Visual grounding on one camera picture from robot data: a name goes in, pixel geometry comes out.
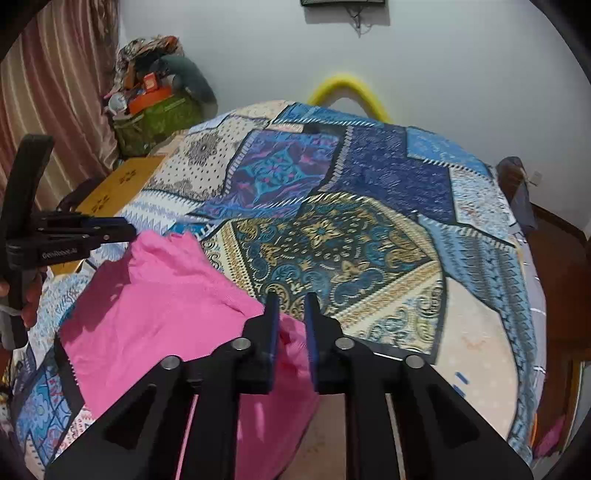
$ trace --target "green bag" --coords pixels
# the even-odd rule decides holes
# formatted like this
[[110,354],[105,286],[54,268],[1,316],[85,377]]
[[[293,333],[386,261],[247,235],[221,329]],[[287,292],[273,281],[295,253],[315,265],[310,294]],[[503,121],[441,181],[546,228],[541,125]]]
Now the green bag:
[[143,157],[177,130],[203,121],[199,104],[191,97],[173,95],[132,117],[113,119],[119,150],[127,157]]

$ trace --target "bedspread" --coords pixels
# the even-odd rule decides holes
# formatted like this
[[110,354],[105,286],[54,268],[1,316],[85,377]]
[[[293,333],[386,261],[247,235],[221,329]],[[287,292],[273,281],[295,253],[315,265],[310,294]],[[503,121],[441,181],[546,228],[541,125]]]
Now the bedspread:
[[[491,169],[457,144],[260,103],[193,127],[120,215],[139,231],[193,232],[215,268],[261,302],[277,292],[290,316],[301,319],[315,291],[374,352],[422,354],[531,460],[543,293]],[[30,344],[15,353],[12,435],[39,477],[93,421],[83,399],[70,401],[75,388],[62,388],[71,381],[56,365],[55,331],[93,270],[125,247],[104,245],[82,272],[49,281]]]

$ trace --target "pile of stuff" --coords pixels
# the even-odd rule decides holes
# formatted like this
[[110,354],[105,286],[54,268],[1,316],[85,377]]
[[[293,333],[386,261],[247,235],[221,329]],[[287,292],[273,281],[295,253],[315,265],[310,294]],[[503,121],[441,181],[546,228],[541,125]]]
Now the pile of stuff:
[[138,38],[119,51],[106,110],[124,157],[147,155],[215,111],[216,98],[177,37]]

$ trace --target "metal screw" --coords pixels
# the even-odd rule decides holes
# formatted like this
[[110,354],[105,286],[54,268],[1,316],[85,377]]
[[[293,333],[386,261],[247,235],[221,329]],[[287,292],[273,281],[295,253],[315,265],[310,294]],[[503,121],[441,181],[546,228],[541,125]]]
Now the metal screw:
[[251,345],[251,341],[244,337],[238,337],[232,341],[232,348],[234,350],[247,350],[251,347]]
[[165,370],[174,370],[181,364],[181,359],[176,355],[165,356],[160,361],[160,366]]
[[335,340],[335,345],[341,350],[351,350],[355,346],[355,342],[348,337],[341,337]]
[[410,368],[421,368],[425,364],[425,360],[418,355],[409,355],[405,362]]

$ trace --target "striped curtain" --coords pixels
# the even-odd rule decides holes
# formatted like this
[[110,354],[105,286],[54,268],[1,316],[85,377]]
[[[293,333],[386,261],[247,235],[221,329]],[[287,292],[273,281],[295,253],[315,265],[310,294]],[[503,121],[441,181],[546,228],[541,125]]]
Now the striped curtain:
[[35,200],[54,209],[81,182],[105,176],[117,143],[100,97],[113,82],[117,0],[52,0],[0,63],[0,194],[21,138],[52,135]]

